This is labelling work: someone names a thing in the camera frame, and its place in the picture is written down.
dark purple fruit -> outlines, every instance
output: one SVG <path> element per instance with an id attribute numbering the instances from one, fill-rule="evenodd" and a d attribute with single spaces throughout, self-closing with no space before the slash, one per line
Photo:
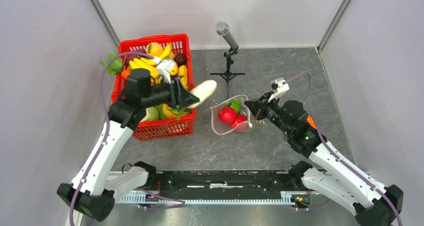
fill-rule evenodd
<path id="1" fill-rule="evenodd" d="M 143 48 L 140 48 L 139 50 L 136 50 L 136 52 L 140 52 L 140 53 L 145 53 L 146 51 Z M 123 65 L 125 67 L 128 67 L 130 65 L 130 60 L 134 60 L 134 58 L 141 58 L 141 55 L 137 55 L 137 54 L 130 54 L 125 58 L 125 61 L 123 63 Z"/>
<path id="2" fill-rule="evenodd" d="M 173 59 L 178 66 L 187 65 L 187 56 L 177 53 Z"/>

microphone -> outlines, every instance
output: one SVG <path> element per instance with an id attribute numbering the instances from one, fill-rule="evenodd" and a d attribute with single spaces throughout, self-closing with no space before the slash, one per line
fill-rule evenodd
<path id="1" fill-rule="evenodd" d="M 228 27 L 227 23 L 222 21 L 218 22 L 215 25 L 215 30 L 218 35 L 224 38 L 224 40 L 233 50 L 237 50 L 239 48 L 239 44 L 237 44 L 236 40 L 234 40 L 233 35 L 231 35 L 230 28 Z"/>

marble surface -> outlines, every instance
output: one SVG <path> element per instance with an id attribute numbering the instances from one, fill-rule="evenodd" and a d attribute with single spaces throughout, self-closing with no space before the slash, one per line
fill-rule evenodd
<path id="1" fill-rule="evenodd" d="M 290 169 L 305 160 L 292 150 L 283 134 L 274 125 L 251 133 L 216 135 L 211 128 L 210 107 L 227 99 L 225 81 L 211 72 L 224 72 L 224 50 L 193 50 L 192 71 L 195 84 L 214 79 L 218 88 L 214 95 L 197 108 L 194 133 L 188 136 L 139 141 L 131 137 L 124 145 L 112 170 L 121 170 L 125 163 L 144 161 L 158 170 L 230 170 L 230 169 Z M 352 160 L 340 116 L 320 59 L 313 48 L 241 49 L 233 57 L 233 73 L 245 72 L 230 82 L 230 97 L 244 94 L 249 99 L 271 90 L 270 81 L 289 79 L 303 70 L 312 72 L 312 106 L 315 121 L 322 133 Z M 290 83 L 285 100 L 303 102 L 309 112 L 308 78 L 302 76 Z"/>

carrot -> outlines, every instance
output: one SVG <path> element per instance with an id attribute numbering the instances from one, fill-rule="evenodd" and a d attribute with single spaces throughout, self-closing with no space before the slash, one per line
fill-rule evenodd
<path id="1" fill-rule="evenodd" d="M 124 80 L 126 80 L 128 78 L 128 76 L 130 75 L 130 71 L 129 70 L 123 70 L 120 75 L 122 76 L 122 78 Z"/>

green lime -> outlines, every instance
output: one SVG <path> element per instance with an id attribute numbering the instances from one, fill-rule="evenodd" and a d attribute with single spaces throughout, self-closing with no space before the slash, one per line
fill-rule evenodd
<path id="1" fill-rule="evenodd" d="M 233 108 L 237 114 L 240 113 L 241 108 L 240 108 L 240 103 L 238 101 L 233 100 L 232 102 L 228 103 L 226 106 Z"/>

